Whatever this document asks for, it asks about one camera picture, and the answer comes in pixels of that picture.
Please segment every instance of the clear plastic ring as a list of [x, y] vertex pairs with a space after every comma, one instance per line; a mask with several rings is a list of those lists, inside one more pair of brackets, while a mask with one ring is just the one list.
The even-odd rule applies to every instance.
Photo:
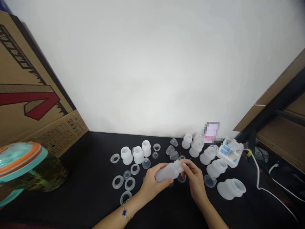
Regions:
[[111, 158], [110, 158], [110, 161], [112, 162], [112, 163], [116, 163], [116, 162], [118, 162], [120, 160], [120, 155], [119, 154], [113, 154], [112, 156], [111, 156]]
[[[128, 181], [132, 181], [132, 185], [131, 186], [128, 186]], [[125, 181], [125, 189], [126, 191], [131, 191], [134, 187], [136, 186], [136, 180], [133, 178], [133, 177], [130, 177], [128, 178], [126, 181]]]
[[138, 164], [133, 164], [130, 168], [130, 172], [132, 175], [137, 175], [140, 171], [140, 166]]
[[130, 191], [125, 191], [125, 192], [123, 192], [123, 194], [121, 195], [121, 199], [120, 199], [120, 204], [121, 204], [121, 206], [124, 204], [124, 203], [123, 203], [123, 197], [124, 197], [125, 195], [128, 195], [128, 199], [130, 199], [130, 198], [132, 197], [132, 194], [131, 194]]
[[160, 144], [154, 144], [153, 145], [153, 149], [156, 151], [156, 152], [158, 152], [160, 149], [161, 149], [161, 146], [160, 146]]
[[[118, 179], [118, 178], [120, 179], [120, 182], [119, 182], [118, 184], [115, 184], [115, 180]], [[113, 179], [113, 181], [112, 181], [112, 187], [113, 187], [114, 189], [119, 189], [119, 188], [122, 186], [123, 182], [124, 182], [123, 177], [122, 177], [121, 175], [118, 175], [118, 176], [116, 176], [116, 177]]]

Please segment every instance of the white wall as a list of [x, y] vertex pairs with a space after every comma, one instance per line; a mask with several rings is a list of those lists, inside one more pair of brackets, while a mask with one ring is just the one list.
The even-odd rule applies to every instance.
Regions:
[[6, 0], [91, 131], [233, 128], [305, 48], [291, 0]]

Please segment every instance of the white cable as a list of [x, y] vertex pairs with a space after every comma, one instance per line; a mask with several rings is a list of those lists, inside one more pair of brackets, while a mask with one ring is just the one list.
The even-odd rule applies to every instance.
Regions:
[[[274, 167], [278, 167], [279, 164], [276, 163], [275, 165], [273, 165], [270, 169], [269, 169], [269, 174], [271, 174], [271, 171], [273, 170]], [[287, 192], [289, 192], [291, 195], [293, 195], [295, 198], [297, 198], [300, 201], [305, 202], [305, 200], [302, 200], [301, 198], [298, 198], [295, 194], [293, 194], [291, 191], [289, 191], [287, 188], [285, 188], [283, 185], [281, 185], [280, 183], [278, 183], [275, 179], [272, 178], [272, 180], [277, 183], [279, 186], [281, 186], [283, 189], [285, 189]]]
[[244, 149], [244, 150], [249, 151], [249, 152], [251, 153], [252, 158], [254, 159], [254, 162], [255, 162], [255, 165], [256, 165], [256, 168], [257, 168], [257, 181], [256, 181], [256, 187], [257, 187], [257, 189], [258, 189], [258, 190], [264, 190], [264, 191], [270, 193], [272, 196], [274, 196], [274, 197], [275, 197], [278, 201], [280, 201], [280, 202], [282, 203], [282, 205], [292, 214], [292, 216], [295, 218], [295, 220], [296, 220], [297, 222], [299, 222], [298, 219], [296, 218], [296, 216], [292, 213], [292, 211], [290, 211], [290, 209], [289, 209], [289, 208], [288, 208], [279, 198], [277, 198], [273, 193], [269, 192], [268, 190], [259, 187], [259, 183], [260, 183], [260, 169], [259, 169], [259, 167], [258, 167], [258, 164], [257, 164], [257, 162], [256, 162], [256, 159], [255, 159], [255, 157], [254, 157], [254, 155], [253, 155], [253, 153], [252, 153], [252, 150], [250, 150], [250, 149]]

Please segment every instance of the bracelet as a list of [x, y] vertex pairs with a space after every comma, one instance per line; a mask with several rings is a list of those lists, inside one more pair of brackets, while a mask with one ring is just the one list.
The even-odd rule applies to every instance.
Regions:
[[126, 202], [123, 204], [124, 209], [123, 209], [122, 215], [125, 216], [125, 218], [127, 219], [128, 222], [130, 222], [132, 218], [126, 216], [127, 209], [125, 208], [125, 204], [127, 204], [128, 200], [126, 200]]

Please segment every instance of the hand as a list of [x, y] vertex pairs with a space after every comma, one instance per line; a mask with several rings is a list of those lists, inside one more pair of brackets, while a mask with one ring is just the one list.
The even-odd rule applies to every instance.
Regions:
[[182, 159], [181, 161], [185, 161], [188, 165], [182, 163], [184, 172], [182, 172], [181, 175], [184, 178], [185, 174], [187, 174], [190, 182], [191, 195], [197, 206], [200, 207], [202, 202], [208, 200], [204, 188], [202, 171], [190, 160]]
[[138, 195], [141, 196], [141, 200], [144, 201], [144, 204], [147, 204], [149, 201], [155, 198], [159, 192], [174, 182], [172, 178], [168, 178], [160, 183], [157, 183], [155, 179], [156, 173], [167, 165], [167, 163], [160, 163], [147, 170], [145, 180], [140, 191], [138, 192]]

